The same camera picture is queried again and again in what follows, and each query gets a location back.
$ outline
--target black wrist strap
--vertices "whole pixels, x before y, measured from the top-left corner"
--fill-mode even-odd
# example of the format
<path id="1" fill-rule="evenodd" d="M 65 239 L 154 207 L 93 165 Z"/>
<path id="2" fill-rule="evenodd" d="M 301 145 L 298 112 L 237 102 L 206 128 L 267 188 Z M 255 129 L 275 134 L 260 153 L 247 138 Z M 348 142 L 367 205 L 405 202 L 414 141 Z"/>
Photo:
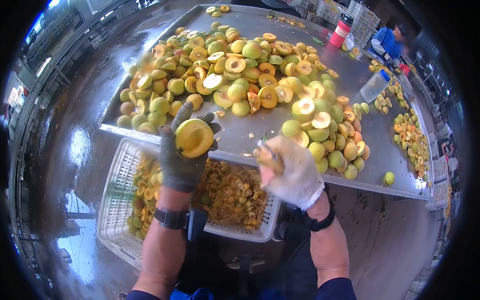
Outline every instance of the black wrist strap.
<path id="1" fill-rule="evenodd" d="M 322 221 L 317 221 L 316 219 L 310 218 L 308 215 L 305 215 L 305 225 L 307 225 L 308 229 L 311 231 L 320 231 L 322 229 L 325 229 L 329 227 L 333 220 L 335 219 L 335 210 L 333 208 L 333 202 L 330 200 L 330 197 L 328 197 L 328 203 L 330 204 L 330 212 L 328 213 L 328 216 L 323 219 Z"/>
<path id="2" fill-rule="evenodd" d="M 155 219 L 157 219 L 163 227 L 169 229 L 182 229 L 188 225 L 188 211 L 172 211 L 169 209 L 156 209 L 154 213 Z"/>

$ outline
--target concrete floor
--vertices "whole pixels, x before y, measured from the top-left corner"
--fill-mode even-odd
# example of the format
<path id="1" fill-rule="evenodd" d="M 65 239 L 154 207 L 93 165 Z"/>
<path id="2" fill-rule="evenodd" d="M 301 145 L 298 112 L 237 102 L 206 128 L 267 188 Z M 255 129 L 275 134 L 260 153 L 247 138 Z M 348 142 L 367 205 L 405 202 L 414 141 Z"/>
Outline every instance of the concrete floor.
<path id="1" fill-rule="evenodd" d="M 52 101 L 33 137 L 27 169 L 33 230 L 41 239 L 38 260 L 59 299 L 116 299 L 138 277 L 138 270 L 96 238 L 104 184 L 121 140 L 101 132 L 98 122 L 134 57 L 192 6 L 191 0 L 164 1 L 114 24 L 110 39 L 69 75 L 72 86 Z M 343 187 L 332 187 L 331 195 L 348 239 L 357 298 L 403 299 L 430 264 L 440 225 L 436 216 L 425 212 L 420 200 L 394 201 L 369 192 L 360 197 Z M 266 266 L 275 264 L 283 247 L 273 241 L 216 241 L 227 262 L 251 252 L 264 254 Z M 61 258 L 62 248 L 71 263 Z"/>

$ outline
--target gray work glove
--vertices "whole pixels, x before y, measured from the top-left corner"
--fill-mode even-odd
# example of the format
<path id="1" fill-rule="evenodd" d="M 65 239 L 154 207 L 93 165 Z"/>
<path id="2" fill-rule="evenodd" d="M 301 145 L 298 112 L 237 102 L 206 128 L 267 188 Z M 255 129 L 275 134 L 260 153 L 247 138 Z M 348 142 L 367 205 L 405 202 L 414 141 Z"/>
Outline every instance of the gray work glove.
<path id="1" fill-rule="evenodd" d="M 388 56 L 388 59 L 385 60 L 385 64 L 387 65 L 387 67 L 395 69 L 395 62 L 390 56 Z"/>
<path id="2" fill-rule="evenodd" d="M 306 211 L 320 198 L 325 188 L 312 153 L 282 135 L 265 144 L 283 161 L 285 171 L 277 175 L 271 168 L 261 164 L 262 188 Z M 253 155 L 258 157 L 261 151 L 256 148 Z"/>
<path id="3" fill-rule="evenodd" d="M 158 129 L 161 137 L 160 157 L 158 161 L 163 174 L 162 184 L 173 190 L 185 193 L 195 191 L 197 184 L 200 182 L 200 177 L 205 170 L 208 151 L 218 149 L 216 140 L 213 140 L 208 151 L 199 157 L 186 158 L 177 150 L 175 146 L 175 131 L 180 124 L 190 119 L 192 112 L 193 103 L 186 102 L 179 109 L 171 126 L 163 125 Z M 212 123 L 214 118 L 215 115 L 212 112 L 207 112 L 197 117 L 197 119 L 205 121 L 215 134 L 220 131 L 220 124 Z"/>

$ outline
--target green leaf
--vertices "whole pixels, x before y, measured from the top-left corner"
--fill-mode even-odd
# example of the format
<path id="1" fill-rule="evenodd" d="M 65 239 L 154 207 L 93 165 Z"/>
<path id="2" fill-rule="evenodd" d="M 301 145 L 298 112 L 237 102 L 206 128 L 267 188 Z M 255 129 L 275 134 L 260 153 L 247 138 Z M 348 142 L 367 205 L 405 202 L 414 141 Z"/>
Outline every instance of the green leaf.
<path id="1" fill-rule="evenodd" d="M 212 35 L 212 34 L 214 34 L 215 32 L 220 32 L 220 31 L 218 31 L 218 30 L 210 30 L 209 32 L 200 32 L 200 33 L 197 33 L 197 36 L 204 37 L 204 36 Z"/>
<path id="2" fill-rule="evenodd" d="M 318 38 L 316 38 L 316 37 L 314 37 L 314 36 L 311 36 L 311 35 L 310 35 L 308 32 L 306 32 L 306 31 L 305 31 L 305 33 L 308 34 L 315 43 L 317 43 L 317 44 L 319 44 L 319 45 L 322 45 L 322 46 L 324 45 L 324 43 L 323 43 L 321 40 L 319 40 Z"/>

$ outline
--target blue vest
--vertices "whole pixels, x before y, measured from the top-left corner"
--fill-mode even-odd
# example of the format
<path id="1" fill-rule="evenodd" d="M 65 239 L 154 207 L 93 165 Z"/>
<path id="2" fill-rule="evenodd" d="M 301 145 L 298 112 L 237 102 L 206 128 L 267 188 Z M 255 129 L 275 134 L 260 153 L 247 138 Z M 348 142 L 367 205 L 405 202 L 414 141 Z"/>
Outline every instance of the blue vest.
<path id="1" fill-rule="evenodd" d="M 372 39 L 376 39 L 380 41 L 380 44 L 385 49 L 385 51 L 390 55 L 390 57 L 394 59 L 400 59 L 400 54 L 402 53 L 402 43 L 395 40 L 395 36 L 393 35 L 393 30 L 387 27 L 382 27 L 380 30 L 372 37 Z M 369 51 L 376 53 L 378 56 L 382 57 L 382 55 L 378 54 L 373 47 L 370 47 Z"/>

